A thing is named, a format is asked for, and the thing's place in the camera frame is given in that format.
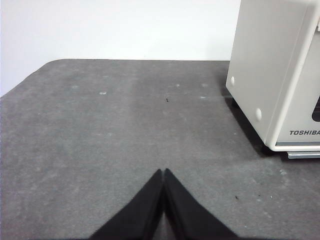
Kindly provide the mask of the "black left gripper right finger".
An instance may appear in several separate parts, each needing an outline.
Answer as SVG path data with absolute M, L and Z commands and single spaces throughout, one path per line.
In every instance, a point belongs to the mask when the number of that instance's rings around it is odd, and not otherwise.
M 164 171 L 165 214 L 177 240 L 235 240 L 238 236 L 204 208 L 170 169 Z

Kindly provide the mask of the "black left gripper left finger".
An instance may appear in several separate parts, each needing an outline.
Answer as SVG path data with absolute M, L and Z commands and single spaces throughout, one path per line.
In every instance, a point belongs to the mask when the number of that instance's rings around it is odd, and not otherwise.
M 133 199 L 101 226 L 91 240 L 151 240 L 163 211 L 163 175 L 158 169 Z

